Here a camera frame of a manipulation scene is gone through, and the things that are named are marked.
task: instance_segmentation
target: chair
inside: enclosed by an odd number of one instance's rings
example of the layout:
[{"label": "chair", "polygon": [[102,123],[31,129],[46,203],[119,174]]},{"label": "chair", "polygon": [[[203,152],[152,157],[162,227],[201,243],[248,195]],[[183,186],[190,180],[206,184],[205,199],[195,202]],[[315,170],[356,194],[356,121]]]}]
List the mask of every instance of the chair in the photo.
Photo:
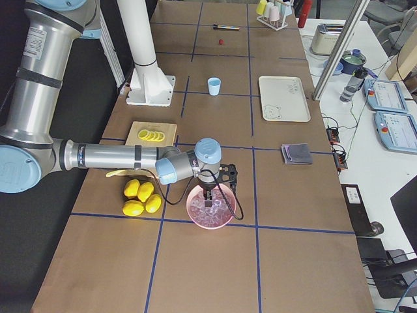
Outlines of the chair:
[{"label": "chair", "polygon": [[385,0],[385,2],[374,0],[369,2],[364,16],[368,18],[368,23],[374,21],[385,25],[377,33],[379,38],[387,29],[401,25],[408,5],[407,0]]},{"label": "chair", "polygon": [[404,46],[406,41],[411,36],[412,32],[417,28],[417,7],[412,7],[408,10],[404,19],[401,23],[399,31],[393,31],[388,34],[388,39],[385,40],[382,44],[389,41],[392,47],[392,50],[395,51],[393,54],[398,53],[398,51]]}]

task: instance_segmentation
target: pink bowl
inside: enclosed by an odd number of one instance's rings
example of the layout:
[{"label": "pink bowl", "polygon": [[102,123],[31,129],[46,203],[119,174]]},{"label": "pink bowl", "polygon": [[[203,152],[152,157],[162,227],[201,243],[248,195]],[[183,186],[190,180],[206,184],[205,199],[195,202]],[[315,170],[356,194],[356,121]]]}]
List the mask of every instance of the pink bowl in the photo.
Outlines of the pink bowl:
[{"label": "pink bowl", "polygon": [[[220,184],[220,187],[235,213],[236,199],[232,190],[223,184]],[[218,187],[213,188],[212,196],[213,205],[211,207],[204,207],[203,189],[200,186],[195,186],[187,197],[186,208],[188,216],[194,223],[206,230],[217,230],[225,226],[233,218]]]}]

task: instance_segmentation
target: red object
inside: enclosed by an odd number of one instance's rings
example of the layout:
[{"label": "red object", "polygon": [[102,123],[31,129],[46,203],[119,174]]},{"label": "red object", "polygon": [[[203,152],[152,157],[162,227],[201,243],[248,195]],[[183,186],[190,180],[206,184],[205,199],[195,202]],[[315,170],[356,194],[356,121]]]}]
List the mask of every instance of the red object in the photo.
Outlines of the red object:
[{"label": "red object", "polygon": [[300,18],[298,19],[298,28],[303,28],[306,24],[306,20],[308,17],[308,14],[310,13],[311,6],[313,5],[313,0],[304,0],[304,3],[302,5]]}]

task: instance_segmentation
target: wooden board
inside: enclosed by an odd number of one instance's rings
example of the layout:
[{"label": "wooden board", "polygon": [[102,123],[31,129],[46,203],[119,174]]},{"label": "wooden board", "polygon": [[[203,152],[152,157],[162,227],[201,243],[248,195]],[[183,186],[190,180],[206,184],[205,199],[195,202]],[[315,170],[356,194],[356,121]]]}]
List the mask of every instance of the wooden board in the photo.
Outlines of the wooden board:
[{"label": "wooden board", "polygon": [[[147,140],[139,139],[137,134],[143,129],[163,132],[165,134],[165,139],[161,142],[150,142]],[[176,131],[177,124],[133,122],[132,127],[129,131],[129,135],[126,139],[125,145],[142,145],[144,147],[167,147],[168,145],[174,144]]]}]

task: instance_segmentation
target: metal pole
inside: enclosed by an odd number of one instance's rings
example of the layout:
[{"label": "metal pole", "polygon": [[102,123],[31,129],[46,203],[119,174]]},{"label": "metal pole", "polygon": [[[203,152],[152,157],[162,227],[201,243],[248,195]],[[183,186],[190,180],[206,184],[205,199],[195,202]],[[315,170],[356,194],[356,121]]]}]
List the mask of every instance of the metal pole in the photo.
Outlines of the metal pole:
[{"label": "metal pole", "polygon": [[332,50],[332,53],[330,54],[326,68],[323,70],[323,74],[321,74],[319,82],[317,83],[317,86],[314,89],[313,100],[320,100],[324,88],[326,87],[326,84],[332,76],[334,70],[336,69],[343,52],[346,50],[347,44],[353,36],[356,24],[358,24],[358,22],[360,21],[360,18],[365,12],[368,3],[369,0],[356,0],[351,15],[349,15],[349,17],[347,18],[347,21],[338,38],[338,41],[336,42]]}]

